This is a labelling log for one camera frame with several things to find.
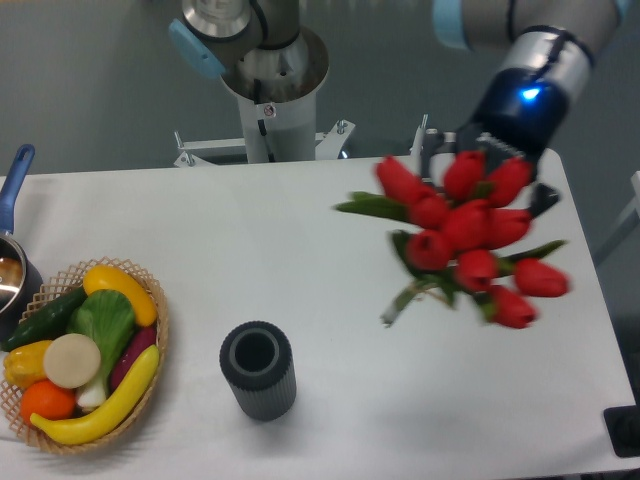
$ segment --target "blue pot handle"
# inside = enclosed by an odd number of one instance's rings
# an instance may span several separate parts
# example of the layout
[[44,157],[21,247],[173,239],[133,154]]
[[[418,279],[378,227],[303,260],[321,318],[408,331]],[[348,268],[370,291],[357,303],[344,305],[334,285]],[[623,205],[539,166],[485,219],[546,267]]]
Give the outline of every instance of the blue pot handle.
[[13,233],[13,211],[22,182],[36,154],[33,145],[22,145],[0,190],[0,231]]

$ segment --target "yellow pepper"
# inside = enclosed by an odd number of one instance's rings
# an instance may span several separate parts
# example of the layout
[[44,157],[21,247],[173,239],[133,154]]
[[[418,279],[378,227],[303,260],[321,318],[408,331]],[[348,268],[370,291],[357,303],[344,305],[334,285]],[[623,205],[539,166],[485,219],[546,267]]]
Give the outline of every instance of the yellow pepper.
[[136,324],[140,327],[148,327],[156,321],[158,312],[151,297],[133,277],[119,268],[96,265],[85,274],[82,287],[87,295],[98,290],[116,290],[122,293],[131,302]]
[[43,359],[44,352],[51,345],[51,340],[30,343],[12,350],[4,358],[4,378],[11,385],[26,390],[40,380],[45,380]]
[[32,413],[31,423],[63,445],[79,445],[97,440],[120,425],[131,413],[153,380],[159,362],[158,347],[151,345],[136,358],[111,396],[90,414],[69,420],[47,420]]

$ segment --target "metal pot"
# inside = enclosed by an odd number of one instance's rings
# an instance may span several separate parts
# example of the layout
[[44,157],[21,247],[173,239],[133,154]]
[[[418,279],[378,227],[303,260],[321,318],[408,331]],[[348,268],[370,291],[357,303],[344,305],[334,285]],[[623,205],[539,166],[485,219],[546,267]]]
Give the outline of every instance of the metal pot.
[[0,190],[0,341],[11,336],[22,312],[42,285],[42,276],[11,237],[16,199],[34,155],[32,145],[18,149]]

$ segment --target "red tulip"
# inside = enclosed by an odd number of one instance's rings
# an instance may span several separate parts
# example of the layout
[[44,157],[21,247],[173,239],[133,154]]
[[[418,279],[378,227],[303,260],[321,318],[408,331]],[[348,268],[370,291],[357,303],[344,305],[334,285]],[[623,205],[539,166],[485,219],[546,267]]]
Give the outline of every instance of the red tulip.
[[518,290],[532,297],[560,297],[569,291],[567,276],[536,258],[517,262],[513,278]]
[[494,250],[517,242],[529,231],[531,220],[527,210],[489,210],[489,234],[484,246]]
[[435,189],[422,183],[394,157],[388,156],[375,167],[384,194],[401,203],[411,205],[421,198],[437,195]]
[[467,200],[476,184],[484,178],[484,162],[482,152],[467,151],[457,154],[442,179],[447,196],[459,202]]
[[494,285],[490,290],[496,305],[493,321],[510,328],[526,328],[536,319],[538,312],[517,293],[502,285]]
[[440,231],[457,251],[479,248],[487,240],[489,203],[472,200],[449,213]]
[[449,206],[439,195],[423,198],[409,207],[409,221],[422,228],[438,228],[447,215]]
[[453,250],[440,232],[424,230],[409,239],[406,255],[420,270],[442,270],[453,258]]
[[498,262],[487,250],[470,250],[458,256],[456,281],[472,292],[486,292],[498,275]]
[[505,207],[513,202],[520,190],[531,183],[533,165],[513,157],[495,169],[487,180],[493,182],[488,200],[492,207]]

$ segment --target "blue light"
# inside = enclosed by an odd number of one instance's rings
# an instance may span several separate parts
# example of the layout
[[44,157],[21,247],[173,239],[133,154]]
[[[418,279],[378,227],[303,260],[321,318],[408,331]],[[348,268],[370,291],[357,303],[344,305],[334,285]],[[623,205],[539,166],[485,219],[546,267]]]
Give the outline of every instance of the blue light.
[[532,100],[535,100],[535,98],[538,96],[538,94],[542,91],[541,88],[539,87],[535,87],[535,88],[528,88],[526,90],[523,90],[522,92],[520,92],[520,95],[522,96],[522,98],[524,98],[527,102],[530,102]]

